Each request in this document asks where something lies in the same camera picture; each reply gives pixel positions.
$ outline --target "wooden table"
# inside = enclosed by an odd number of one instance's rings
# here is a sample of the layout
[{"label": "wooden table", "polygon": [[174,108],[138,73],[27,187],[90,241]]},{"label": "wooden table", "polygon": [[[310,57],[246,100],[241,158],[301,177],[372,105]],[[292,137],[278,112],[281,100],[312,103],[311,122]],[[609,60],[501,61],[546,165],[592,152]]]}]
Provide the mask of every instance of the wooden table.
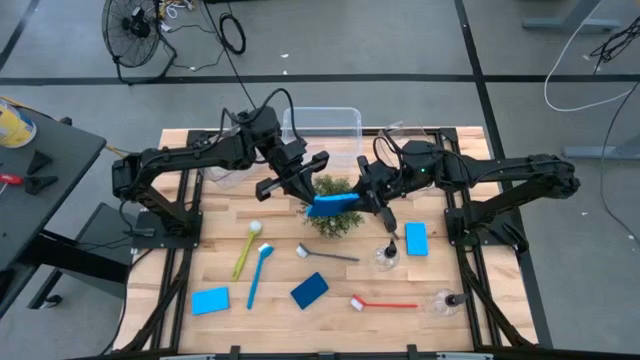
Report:
[{"label": "wooden table", "polygon": [[[481,127],[459,127],[461,152],[477,159],[489,159],[487,142]],[[185,145],[188,130],[168,129],[162,133],[160,147]],[[373,137],[364,137],[365,155],[373,161]],[[344,145],[340,138],[307,138],[308,151],[332,150]],[[346,175],[352,184],[353,169],[328,167],[323,173]],[[430,296],[441,288],[461,291],[461,279],[454,249],[448,244],[443,210],[444,192],[427,189],[391,202],[398,220],[398,235],[404,236],[405,222],[426,222],[429,256],[406,256],[405,241],[398,241],[399,265],[388,272],[371,267],[375,247],[388,242],[383,224],[370,214],[365,223],[338,240],[322,239],[309,225],[303,225],[296,213],[300,201],[273,193],[265,202],[255,199],[255,183],[273,174],[263,166],[236,187],[222,190],[207,181],[201,209],[204,212],[202,240],[194,252],[189,292],[180,340],[180,353],[228,353],[231,345],[240,345],[248,353],[309,353],[406,351],[416,344],[419,351],[471,350],[472,341],[465,309],[452,317],[437,317],[429,312]],[[169,199],[175,198],[179,173],[163,174],[154,186]],[[478,184],[471,189],[475,200],[498,193],[496,184]],[[248,233],[249,222],[263,223],[254,241],[240,280],[230,281],[233,267]],[[253,310],[247,310],[249,287],[264,242],[275,250],[263,267]],[[303,242],[319,252],[356,256],[359,263],[332,259],[306,258],[296,254]],[[528,340],[536,335],[525,295],[520,269],[513,251],[506,246],[483,247],[493,298],[509,320]],[[130,341],[154,308],[162,277],[166,250],[155,250],[133,270],[128,284],[128,305],[115,348]],[[293,301],[290,291],[314,272],[320,272],[329,291],[304,311]],[[201,316],[191,315],[191,293],[219,286],[229,287],[231,308]],[[353,294],[367,301],[420,304],[419,309],[376,309],[355,311],[349,304]],[[489,343],[487,322],[480,301],[478,315],[483,341]],[[168,316],[163,345],[168,345],[173,316]]]}]

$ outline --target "toothbrush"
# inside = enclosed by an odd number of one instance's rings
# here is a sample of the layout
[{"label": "toothbrush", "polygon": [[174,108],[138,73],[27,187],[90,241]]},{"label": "toothbrush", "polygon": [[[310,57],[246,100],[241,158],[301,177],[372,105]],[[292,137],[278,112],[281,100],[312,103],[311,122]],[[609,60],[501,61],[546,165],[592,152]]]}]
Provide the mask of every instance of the toothbrush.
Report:
[{"label": "toothbrush", "polygon": [[240,272],[242,272],[242,268],[244,267],[244,263],[247,260],[247,255],[249,254],[249,249],[251,248],[251,244],[253,243],[253,238],[258,235],[262,231],[262,223],[258,220],[253,220],[249,223],[249,238],[244,245],[244,249],[242,250],[242,254],[238,258],[238,262],[236,262],[236,266],[233,268],[233,274],[231,275],[231,281],[238,281],[240,277]]},{"label": "toothbrush", "polygon": [[358,295],[353,295],[353,297],[351,298],[351,306],[353,306],[358,311],[362,311],[362,309],[365,306],[405,308],[405,309],[415,309],[415,308],[418,307],[417,304],[383,304],[383,303],[371,304],[371,303],[367,303],[364,300],[362,300],[362,298],[359,297]]},{"label": "toothbrush", "polygon": [[268,258],[273,252],[273,246],[264,243],[258,249],[260,252],[260,258],[258,259],[258,266],[256,266],[256,274],[253,276],[253,282],[251,283],[251,290],[249,291],[249,302],[247,302],[247,309],[251,310],[253,307],[253,298],[256,296],[256,290],[258,289],[258,280],[260,280],[260,271],[262,270],[262,263],[264,259]]},{"label": "toothbrush", "polygon": [[296,252],[298,253],[298,256],[300,256],[301,258],[306,258],[309,255],[315,255],[315,256],[324,256],[324,257],[330,257],[330,258],[340,259],[340,260],[360,261],[360,259],[358,259],[358,258],[352,258],[352,257],[349,257],[349,256],[316,253],[316,252],[313,252],[313,251],[309,250],[302,243],[298,244],[298,248],[296,249]]}]

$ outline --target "black fan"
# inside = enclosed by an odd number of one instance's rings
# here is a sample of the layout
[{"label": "black fan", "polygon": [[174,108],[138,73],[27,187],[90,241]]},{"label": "black fan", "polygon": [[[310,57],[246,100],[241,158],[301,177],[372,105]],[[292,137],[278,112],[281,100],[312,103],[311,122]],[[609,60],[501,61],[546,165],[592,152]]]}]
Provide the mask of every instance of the black fan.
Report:
[{"label": "black fan", "polygon": [[102,11],[102,36],[118,70],[118,79],[125,81],[120,65],[135,68],[146,64],[155,54],[158,42],[173,52],[162,73],[153,79],[136,83],[150,83],[165,76],[177,57],[176,50],[160,34],[158,0],[106,0]]}]

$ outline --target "blue toothbrush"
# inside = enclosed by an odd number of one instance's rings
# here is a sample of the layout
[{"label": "blue toothbrush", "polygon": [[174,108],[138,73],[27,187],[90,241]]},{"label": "blue toothbrush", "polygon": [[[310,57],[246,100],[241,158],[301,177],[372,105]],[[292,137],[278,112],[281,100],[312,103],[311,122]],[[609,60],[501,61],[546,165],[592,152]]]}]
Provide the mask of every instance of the blue toothbrush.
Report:
[{"label": "blue toothbrush", "polygon": [[251,283],[251,291],[249,292],[249,302],[247,302],[247,309],[251,310],[253,307],[253,298],[256,295],[256,290],[258,289],[258,280],[260,280],[260,271],[262,270],[262,262],[264,259],[269,257],[273,252],[273,246],[264,243],[260,248],[258,248],[260,252],[260,259],[258,259],[258,266],[256,266],[256,274],[253,276],[253,282]]}]

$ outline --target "blue sponge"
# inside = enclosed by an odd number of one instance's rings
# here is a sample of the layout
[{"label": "blue sponge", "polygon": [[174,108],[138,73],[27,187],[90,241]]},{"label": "blue sponge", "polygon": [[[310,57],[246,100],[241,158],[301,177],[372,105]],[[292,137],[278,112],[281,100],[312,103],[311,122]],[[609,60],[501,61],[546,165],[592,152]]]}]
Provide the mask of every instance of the blue sponge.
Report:
[{"label": "blue sponge", "polygon": [[327,290],[329,290],[327,282],[320,276],[320,273],[315,273],[302,284],[298,285],[297,288],[293,289],[291,296],[293,296],[293,299],[298,303],[300,309],[304,310],[307,306],[311,305],[312,302],[316,301],[320,295],[327,292]]},{"label": "blue sponge", "polygon": [[229,308],[229,288],[226,286],[194,292],[191,295],[191,313],[202,315]]},{"label": "blue sponge", "polygon": [[316,195],[313,199],[313,204],[307,207],[307,216],[318,217],[342,214],[347,205],[359,198],[360,195],[354,193],[330,196]]},{"label": "blue sponge", "polygon": [[407,254],[414,256],[429,255],[429,241],[427,240],[427,225],[424,223],[407,223]]}]

